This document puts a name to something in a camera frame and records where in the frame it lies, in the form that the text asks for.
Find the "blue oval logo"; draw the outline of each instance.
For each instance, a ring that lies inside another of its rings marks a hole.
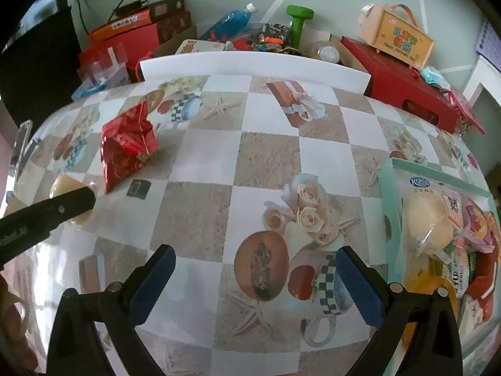
[[[412,186],[416,186],[417,188],[428,188],[430,186],[430,181],[420,176],[412,177],[409,182]]]

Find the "teal tray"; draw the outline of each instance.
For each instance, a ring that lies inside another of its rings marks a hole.
[[[387,235],[386,262],[388,264],[388,283],[397,282],[403,284],[405,267],[406,267],[405,253],[403,251],[403,248],[401,248],[402,213],[401,213],[401,208],[399,207],[399,203],[401,201],[396,186],[396,177],[394,173],[395,168],[409,171],[413,174],[416,174],[416,176],[422,176],[425,178],[434,179],[436,181],[454,186],[465,192],[469,192],[471,194],[486,198],[488,200],[489,209],[491,212],[494,213],[494,216],[499,224],[498,213],[496,211],[494,200],[490,192],[478,188],[477,186],[468,184],[464,181],[461,181],[459,178],[451,176],[444,172],[440,172],[435,169],[425,167],[423,165],[419,165],[414,162],[410,162],[400,158],[389,158],[378,173],[379,187],[381,190],[381,202],[383,205],[383,214],[385,219],[386,235]],[[498,268],[498,275],[496,282],[499,279],[500,273],[501,270]],[[501,293],[498,292],[498,311],[496,320],[493,321],[494,325],[498,323],[500,317],[501,317]],[[474,349],[475,346],[470,347],[468,350],[465,350],[463,352],[463,357],[465,358]],[[389,371],[390,369],[392,369],[392,363],[388,366],[385,374],[390,374]]]

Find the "crumpled red wrapper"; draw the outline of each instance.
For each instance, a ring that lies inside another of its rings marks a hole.
[[[147,116],[148,104],[143,101],[103,126],[101,162],[106,193],[144,167],[144,161],[157,150],[158,143]]]

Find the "plastic bottle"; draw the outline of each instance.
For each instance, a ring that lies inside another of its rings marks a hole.
[[[245,10],[233,10],[209,28],[200,39],[205,41],[226,42],[247,27],[251,15],[255,12],[257,12],[257,8],[255,8],[252,3],[248,4]]]
[[[318,41],[310,48],[310,58],[337,64],[339,63],[339,52],[332,42]]]

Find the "hand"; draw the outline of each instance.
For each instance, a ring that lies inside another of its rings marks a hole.
[[[0,305],[1,298],[8,288],[7,282],[0,275]],[[2,332],[7,338],[7,343],[12,353],[16,356],[19,364],[26,370],[35,370],[38,367],[38,359],[32,349],[28,346],[26,335],[19,337],[21,328],[21,315],[16,306],[11,305],[3,318],[0,318]]]

